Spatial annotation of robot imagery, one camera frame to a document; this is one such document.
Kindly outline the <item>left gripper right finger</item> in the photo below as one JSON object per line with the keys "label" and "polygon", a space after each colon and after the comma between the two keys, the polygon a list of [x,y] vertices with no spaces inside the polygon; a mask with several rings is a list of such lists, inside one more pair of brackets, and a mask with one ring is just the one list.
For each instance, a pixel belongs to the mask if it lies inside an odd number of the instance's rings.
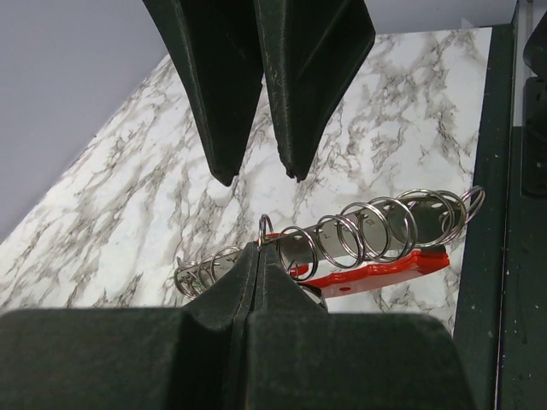
{"label": "left gripper right finger", "polygon": [[472,409],[450,333],[418,313],[328,313],[249,246],[249,409]]}

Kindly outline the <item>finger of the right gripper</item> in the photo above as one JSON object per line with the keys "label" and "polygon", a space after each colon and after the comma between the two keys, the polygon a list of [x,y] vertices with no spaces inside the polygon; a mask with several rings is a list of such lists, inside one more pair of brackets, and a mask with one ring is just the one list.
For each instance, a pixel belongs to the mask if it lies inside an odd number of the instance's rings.
{"label": "finger of the right gripper", "polygon": [[209,171],[229,186],[242,167],[262,92],[251,1],[145,2],[183,83]]}
{"label": "finger of the right gripper", "polygon": [[256,24],[279,157],[306,179],[328,121],[373,48],[363,0],[257,1]]}

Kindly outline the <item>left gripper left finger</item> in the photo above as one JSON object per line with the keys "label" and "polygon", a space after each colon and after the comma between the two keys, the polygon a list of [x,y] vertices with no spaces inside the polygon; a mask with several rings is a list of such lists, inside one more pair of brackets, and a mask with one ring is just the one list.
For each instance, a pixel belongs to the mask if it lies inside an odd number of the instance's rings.
{"label": "left gripper left finger", "polygon": [[183,307],[20,309],[1,318],[4,409],[241,409],[259,253]]}

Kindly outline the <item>metal key organizer red handle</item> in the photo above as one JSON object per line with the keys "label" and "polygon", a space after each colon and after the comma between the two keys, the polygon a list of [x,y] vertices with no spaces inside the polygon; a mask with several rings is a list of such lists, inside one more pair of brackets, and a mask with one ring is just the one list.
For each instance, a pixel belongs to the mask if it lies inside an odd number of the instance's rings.
{"label": "metal key organizer red handle", "polygon": [[274,279],[317,300],[376,290],[438,272],[450,265],[446,247],[480,211],[485,189],[412,189],[395,196],[352,202],[309,227],[279,232],[259,219],[259,249],[270,261],[256,275],[263,296]]}

